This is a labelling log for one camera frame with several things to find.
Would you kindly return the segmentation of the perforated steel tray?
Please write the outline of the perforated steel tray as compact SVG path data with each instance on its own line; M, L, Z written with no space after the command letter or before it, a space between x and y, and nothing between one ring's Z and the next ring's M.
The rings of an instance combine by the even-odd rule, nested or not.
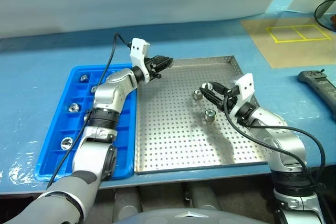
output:
M138 87L135 171L158 173L265 162L263 149L231 127L216 106L195 99L208 81L226 87L242 75L234 56L176 59L160 79Z

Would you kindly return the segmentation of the yellow tape rectangle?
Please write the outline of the yellow tape rectangle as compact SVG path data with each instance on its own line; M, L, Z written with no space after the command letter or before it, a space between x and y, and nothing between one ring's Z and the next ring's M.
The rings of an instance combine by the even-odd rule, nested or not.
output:
M266 27L265 31L277 44L331 40L331 37L315 24L271 26Z

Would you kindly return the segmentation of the metal nut lower compartment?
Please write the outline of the metal nut lower compartment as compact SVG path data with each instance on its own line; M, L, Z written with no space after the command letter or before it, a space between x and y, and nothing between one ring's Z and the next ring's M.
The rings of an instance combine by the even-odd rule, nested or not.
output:
M65 137L60 142L60 147L62 150L69 150L73 144L73 138L72 137Z

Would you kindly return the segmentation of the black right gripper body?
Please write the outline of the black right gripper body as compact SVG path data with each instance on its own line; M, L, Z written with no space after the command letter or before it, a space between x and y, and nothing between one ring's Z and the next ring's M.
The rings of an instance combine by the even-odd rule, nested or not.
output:
M237 97L240 94L239 87L226 88L224 87L222 95L224 97L222 109L226 108L227 112L231 112L234 106L237 104Z

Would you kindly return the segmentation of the blue compartment tray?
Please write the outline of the blue compartment tray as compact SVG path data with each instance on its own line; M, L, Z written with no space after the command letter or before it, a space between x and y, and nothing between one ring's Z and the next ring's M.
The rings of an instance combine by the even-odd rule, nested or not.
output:
M71 70L39 154L34 170L36 180L50 180L67 152L60 147L61 140L67 136L75 139L78 135L84 122L83 117L93 102L91 88L97 85L103 70L103 65L77 66ZM89 76L88 82L80 82L84 74ZM69 112L72 103L80 106L79 112ZM137 91L134 90L127 96L119 117L118 135L114 142L118 155L113 179L125 179L134 173L136 107Z

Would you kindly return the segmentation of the grey remote controller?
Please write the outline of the grey remote controller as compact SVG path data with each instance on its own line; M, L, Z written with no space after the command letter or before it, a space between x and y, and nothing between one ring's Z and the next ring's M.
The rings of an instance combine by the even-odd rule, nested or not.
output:
M300 82L309 85L332 111L332 117L336 121L336 87L321 70L307 70L298 74Z

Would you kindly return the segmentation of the grey robot torso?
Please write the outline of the grey robot torso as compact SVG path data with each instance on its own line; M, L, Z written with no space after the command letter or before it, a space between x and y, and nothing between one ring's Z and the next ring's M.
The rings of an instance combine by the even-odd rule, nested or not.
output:
M113 224L267 224L225 211L172 208L141 212Z

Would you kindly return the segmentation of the grey rounded cylinder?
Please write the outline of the grey rounded cylinder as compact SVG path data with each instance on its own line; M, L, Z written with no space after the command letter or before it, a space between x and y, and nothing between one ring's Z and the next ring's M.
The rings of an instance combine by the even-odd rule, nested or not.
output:
M117 188L114 197L112 222L137 215L143 211L137 187Z
M214 191L207 182L190 182L188 191L192 208L222 210Z

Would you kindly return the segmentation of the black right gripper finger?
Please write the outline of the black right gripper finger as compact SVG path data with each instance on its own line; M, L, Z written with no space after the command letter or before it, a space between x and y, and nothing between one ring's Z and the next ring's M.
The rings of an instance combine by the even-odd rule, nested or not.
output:
M221 95L226 95L227 94L228 88L223 86L222 84L220 84L218 82L210 82L210 84L212 85L213 90L215 92L217 92L218 94L221 94Z
M204 98L215 105L220 111L224 111L225 99L220 98L213 90L210 89L201 89L201 93Z

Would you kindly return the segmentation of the brown floor mat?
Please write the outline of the brown floor mat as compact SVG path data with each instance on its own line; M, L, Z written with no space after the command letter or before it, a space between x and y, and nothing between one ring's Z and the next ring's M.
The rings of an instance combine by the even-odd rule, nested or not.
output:
M336 65L336 33L320 27L312 18L246 19L240 21L271 68ZM277 44L266 27L315 24L331 40Z

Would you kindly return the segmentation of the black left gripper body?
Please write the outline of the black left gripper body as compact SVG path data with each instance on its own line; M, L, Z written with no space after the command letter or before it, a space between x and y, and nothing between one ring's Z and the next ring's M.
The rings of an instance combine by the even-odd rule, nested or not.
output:
M150 80L161 79L161 74L159 73L158 64L161 62L162 56L155 56L153 58L144 58L145 66L148 70Z

